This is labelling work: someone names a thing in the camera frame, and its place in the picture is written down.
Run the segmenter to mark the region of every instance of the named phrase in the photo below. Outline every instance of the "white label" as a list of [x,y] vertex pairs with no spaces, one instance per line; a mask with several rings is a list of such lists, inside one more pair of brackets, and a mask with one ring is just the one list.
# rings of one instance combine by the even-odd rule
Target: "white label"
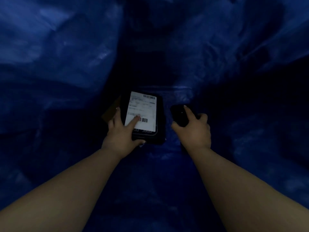
[[137,115],[141,115],[135,129],[155,132],[157,117],[157,97],[131,92],[125,126]]

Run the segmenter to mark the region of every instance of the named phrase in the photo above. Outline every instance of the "person's right hand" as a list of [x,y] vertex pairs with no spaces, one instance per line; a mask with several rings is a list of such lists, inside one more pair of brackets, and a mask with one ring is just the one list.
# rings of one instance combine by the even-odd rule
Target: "person's right hand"
[[176,132],[184,148],[190,153],[200,148],[211,147],[211,129],[207,124],[208,116],[199,114],[200,119],[196,119],[193,112],[184,106],[189,123],[186,127],[180,127],[175,121],[172,123],[172,129]]

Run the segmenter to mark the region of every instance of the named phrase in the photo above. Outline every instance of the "forearm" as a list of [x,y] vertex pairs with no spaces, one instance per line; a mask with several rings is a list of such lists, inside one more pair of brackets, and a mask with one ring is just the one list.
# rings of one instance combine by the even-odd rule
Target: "forearm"
[[189,152],[228,231],[309,231],[309,211],[210,149]]
[[82,231],[120,158],[98,150],[0,212],[1,231]]

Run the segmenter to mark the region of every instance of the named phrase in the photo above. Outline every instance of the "blue wrinkled material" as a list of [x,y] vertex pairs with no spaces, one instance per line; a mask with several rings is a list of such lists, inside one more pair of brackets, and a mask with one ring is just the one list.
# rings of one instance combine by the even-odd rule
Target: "blue wrinkled material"
[[169,107],[309,208],[309,0],[0,0],[0,209],[100,147],[128,86],[163,96],[167,141],[124,159],[85,231],[224,231]]

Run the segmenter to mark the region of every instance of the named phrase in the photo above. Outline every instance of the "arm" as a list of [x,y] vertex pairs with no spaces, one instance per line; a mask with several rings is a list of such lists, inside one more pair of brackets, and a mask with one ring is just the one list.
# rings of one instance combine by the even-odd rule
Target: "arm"
[[224,226],[234,231],[309,231],[309,211],[213,152],[207,115],[185,107],[189,124],[172,128],[195,163]]
[[107,180],[143,140],[132,141],[139,117],[124,127],[117,109],[102,148],[0,212],[0,231],[82,231]]

